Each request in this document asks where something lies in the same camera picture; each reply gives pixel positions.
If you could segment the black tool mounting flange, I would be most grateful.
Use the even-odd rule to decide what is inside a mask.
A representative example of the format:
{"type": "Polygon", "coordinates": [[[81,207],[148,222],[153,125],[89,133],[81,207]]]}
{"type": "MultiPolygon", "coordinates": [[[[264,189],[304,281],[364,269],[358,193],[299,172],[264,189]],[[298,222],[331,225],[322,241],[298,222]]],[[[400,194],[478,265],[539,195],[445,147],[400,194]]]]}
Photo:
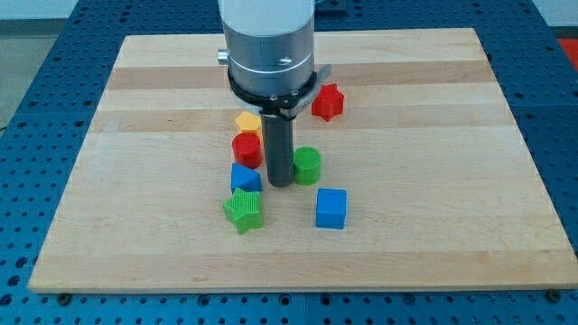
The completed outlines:
{"type": "Polygon", "coordinates": [[[322,83],[332,72],[332,65],[326,64],[314,71],[309,80],[299,89],[284,96],[261,97],[245,91],[228,71],[229,87],[238,104],[254,115],[276,116],[294,119],[319,95],[322,83]]]}

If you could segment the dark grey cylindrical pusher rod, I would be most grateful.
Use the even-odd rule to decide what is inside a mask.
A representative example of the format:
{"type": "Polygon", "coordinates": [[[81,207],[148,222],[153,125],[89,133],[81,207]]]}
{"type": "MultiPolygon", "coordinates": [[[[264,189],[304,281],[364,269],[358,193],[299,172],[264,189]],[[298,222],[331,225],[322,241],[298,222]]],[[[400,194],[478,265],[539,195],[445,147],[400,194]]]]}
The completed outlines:
{"type": "Polygon", "coordinates": [[[283,188],[294,181],[293,122],[277,116],[261,116],[267,178],[283,188]]]}

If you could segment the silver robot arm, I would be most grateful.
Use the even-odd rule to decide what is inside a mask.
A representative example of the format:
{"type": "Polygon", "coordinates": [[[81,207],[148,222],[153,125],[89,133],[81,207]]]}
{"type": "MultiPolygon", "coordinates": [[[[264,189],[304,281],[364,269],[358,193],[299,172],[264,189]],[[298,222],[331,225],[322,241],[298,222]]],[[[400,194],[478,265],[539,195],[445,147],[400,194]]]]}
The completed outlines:
{"type": "Polygon", "coordinates": [[[218,62],[238,103],[259,115],[271,185],[294,181],[293,121],[319,94],[331,65],[314,68],[313,0],[219,0],[226,48],[218,62]]]}

